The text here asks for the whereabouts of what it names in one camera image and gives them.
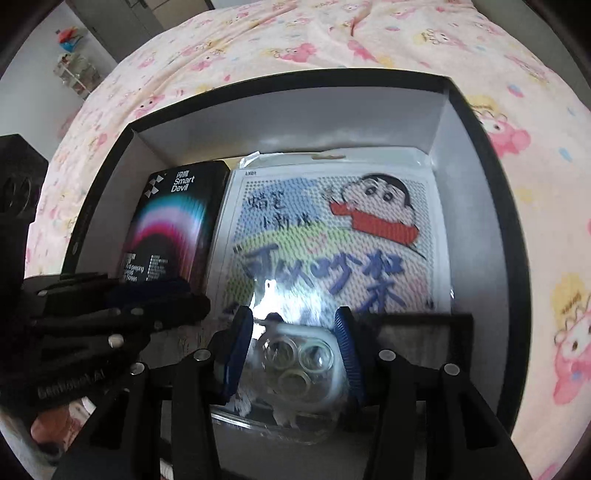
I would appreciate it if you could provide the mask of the person's left hand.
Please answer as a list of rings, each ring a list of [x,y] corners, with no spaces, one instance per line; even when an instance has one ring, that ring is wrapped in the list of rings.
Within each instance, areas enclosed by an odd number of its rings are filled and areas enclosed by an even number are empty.
[[[80,433],[95,405],[87,398],[41,413],[33,422],[30,433],[40,447],[64,453]]]

